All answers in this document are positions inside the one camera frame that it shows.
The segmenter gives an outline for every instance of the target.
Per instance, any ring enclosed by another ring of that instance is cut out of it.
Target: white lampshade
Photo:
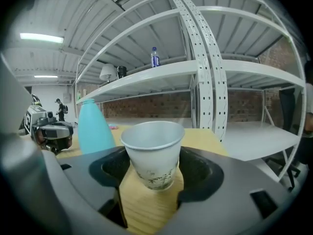
[[[108,75],[111,75],[110,76],[110,82],[116,80],[117,69],[112,64],[105,64],[102,67],[102,70],[101,70],[99,78],[102,81],[107,81],[108,80]]]

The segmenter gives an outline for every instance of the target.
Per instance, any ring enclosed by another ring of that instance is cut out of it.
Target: person
[[[313,62],[308,61],[304,66],[307,89],[307,107],[302,138],[300,140],[295,159],[312,169],[313,158]],[[301,119],[302,97],[299,95],[293,120],[294,130],[299,129]]]
[[[59,110],[56,113],[56,115],[59,115],[59,121],[65,121],[64,120],[64,113],[63,113],[63,103],[60,101],[59,98],[57,98],[57,100],[55,100],[55,102],[59,104]]]

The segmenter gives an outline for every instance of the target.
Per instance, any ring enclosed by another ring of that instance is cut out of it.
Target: brick wall
[[[293,51],[286,39],[279,40],[260,57],[262,64],[283,69],[295,61]],[[78,90],[90,93],[97,85],[80,83]],[[283,115],[278,90],[270,90],[266,106],[276,126],[282,127]],[[129,98],[100,104],[106,118],[189,118],[190,93],[159,94]],[[228,91],[228,121],[260,121],[262,118],[262,95],[259,92]]]

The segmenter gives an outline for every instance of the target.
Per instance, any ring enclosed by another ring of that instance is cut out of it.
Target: blue bottle label
[[[160,66],[158,56],[151,57],[152,68]]]

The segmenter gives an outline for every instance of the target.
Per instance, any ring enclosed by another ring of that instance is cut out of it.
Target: black canister
[[[126,67],[125,66],[118,66],[117,67],[117,75],[118,75],[118,78],[122,78],[122,77],[127,76]]]

